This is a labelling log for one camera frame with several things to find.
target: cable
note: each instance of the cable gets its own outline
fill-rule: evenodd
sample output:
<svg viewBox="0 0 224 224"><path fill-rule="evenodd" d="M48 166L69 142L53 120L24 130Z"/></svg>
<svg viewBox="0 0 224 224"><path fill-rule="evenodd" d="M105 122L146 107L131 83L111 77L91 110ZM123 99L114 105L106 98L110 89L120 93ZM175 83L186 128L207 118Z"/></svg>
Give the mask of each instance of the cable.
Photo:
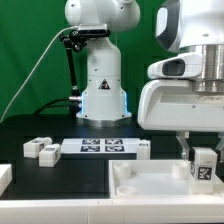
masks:
<svg viewBox="0 0 224 224"><path fill-rule="evenodd" d="M3 120L5 119L5 116L6 114L8 113L11 105L13 104L13 102L15 101L15 99L18 97L18 95L20 94L20 92L23 90L23 88L25 87L25 85L27 84L27 82L30 80L30 78L32 77L33 73L35 72L35 70L37 69L38 65L40 64L40 62L43 60L44 56L46 55L46 53L48 52L48 50L50 49L51 45L54 43L54 41L58 38L58 36L67 31L67 30L72 30L72 29L76 29L77 27L76 26L73 26L73 27L68 27L68 28L65 28L63 30L61 30L60 32L58 32L56 34L56 36L52 39L52 41L49 43L49 45L47 46L47 48L45 49L44 53L41 55L40 59L37 61L36 65L33 67L32 71L30 72L30 74L28 75L28 77L26 78L26 80L24 81L24 83L22 84L22 86L20 87L20 89L17 91L17 93L14 95L14 97L11 99L11 101L9 102L8 106L6 107L2 117L1 117L1 120L0 120L0 123L3 122Z"/></svg>
<svg viewBox="0 0 224 224"><path fill-rule="evenodd" d="M69 98L61 98L61 99L56 99L56 100L52 100L49 103L46 103L44 106L42 106L41 108L37 109L33 114L34 115L38 115L39 113L41 113L44 109L51 107L52 104L58 103L58 102L62 102L62 101L69 101Z"/></svg>
<svg viewBox="0 0 224 224"><path fill-rule="evenodd" d="M39 113L36 113L35 115L39 115L45 109L49 109L49 108L62 108L62 107L69 108L69 105L52 105L52 106L47 106L47 107L44 107Z"/></svg>

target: white box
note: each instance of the white box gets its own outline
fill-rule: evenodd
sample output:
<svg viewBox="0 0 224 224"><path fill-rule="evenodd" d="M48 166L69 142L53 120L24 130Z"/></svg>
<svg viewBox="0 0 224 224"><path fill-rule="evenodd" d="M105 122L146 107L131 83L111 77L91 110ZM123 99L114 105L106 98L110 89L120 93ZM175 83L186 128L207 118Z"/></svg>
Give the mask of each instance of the white box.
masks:
<svg viewBox="0 0 224 224"><path fill-rule="evenodd" d="M137 160L148 160L151 158L151 142L140 140L137 147Z"/></svg>
<svg viewBox="0 0 224 224"><path fill-rule="evenodd" d="M35 138L23 144L24 157L37 158L39 152L46 146L52 144L51 138Z"/></svg>
<svg viewBox="0 0 224 224"><path fill-rule="evenodd" d="M47 145L39 153L39 166L54 167L61 158L61 146L59 144Z"/></svg>
<svg viewBox="0 0 224 224"><path fill-rule="evenodd" d="M112 199L135 198L197 198L188 184L188 177L176 178L173 176L173 167L186 166L183 160L113 160L109 162L109 187ZM127 167L129 164L131 174L128 178L119 175L117 166ZM224 184L214 176L214 191L210 197L224 194Z"/></svg>
<svg viewBox="0 0 224 224"><path fill-rule="evenodd" d="M188 185L195 194L213 194L217 154L210 148L194 148Z"/></svg>

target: table surface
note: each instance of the table surface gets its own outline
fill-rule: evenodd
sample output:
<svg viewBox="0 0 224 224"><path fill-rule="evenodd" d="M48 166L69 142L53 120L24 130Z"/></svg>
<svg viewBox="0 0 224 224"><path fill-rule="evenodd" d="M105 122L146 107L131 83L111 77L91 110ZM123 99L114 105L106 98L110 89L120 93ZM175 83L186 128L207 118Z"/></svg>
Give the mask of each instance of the table surface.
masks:
<svg viewBox="0 0 224 224"><path fill-rule="evenodd" d="M36 137L51 137L61 144L64 138L140 138L151 140L152 159L181 158L175 132L145 131L136 119L114 128L78 124L67 115L19 115L0 124L0 163L12 164L13 180L1 200L100 199L109 198L108 160L135 159L135 155L86 154L62 156L54 168L39 167L39 160L23 157L23 144ZM189 144L215 148L217 133L191 133ZM217 175L224 176L222 164Z"/></svg>

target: white tray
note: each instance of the white tray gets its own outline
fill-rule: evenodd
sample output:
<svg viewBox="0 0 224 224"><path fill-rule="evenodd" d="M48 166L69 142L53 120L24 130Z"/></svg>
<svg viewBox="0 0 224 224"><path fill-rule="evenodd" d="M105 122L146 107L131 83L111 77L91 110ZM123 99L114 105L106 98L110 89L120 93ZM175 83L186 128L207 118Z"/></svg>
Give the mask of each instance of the white tray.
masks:
<svg viewBox="0 0 224 224"><path fill-rule="evenodd" d="M174 164L181 165L183 160L128 160L110 161L109 183L111 198L147 198L147 197L196 197L188 187L188 178L175 179L172 176ZM123 164L131 168L130 177L119 178L114 166ZM122 188L127 194L120 194ZM216 176L214 194L209 196L224 196L224 184Z"/></svg>

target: metal mount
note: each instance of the metal mount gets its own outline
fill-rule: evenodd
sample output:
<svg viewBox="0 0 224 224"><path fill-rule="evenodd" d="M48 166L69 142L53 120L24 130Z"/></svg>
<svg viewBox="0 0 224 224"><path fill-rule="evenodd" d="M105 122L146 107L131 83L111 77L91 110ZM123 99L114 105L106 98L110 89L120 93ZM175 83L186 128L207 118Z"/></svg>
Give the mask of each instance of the metal mount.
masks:
<svg viewBox="0 0 224 224"><path fill-rule="evenodd" d="M220 151L220 162L224 162L224 132L219 133L219 138L221 138L221 141L216 146L216 150Z"/></svg>
<svg viewBox="0 0 224 224"><path fill-rule="evenodd" d="M189 132L186 132L186 131L178 131L176 133L176 137L177 137L177 140L179 141L182 149L183 149L183 152L182 152L182 158L184 160L188 160L189 159L189 152L190 152L190 147L186 141L186 138L189 138Z"/></svg>

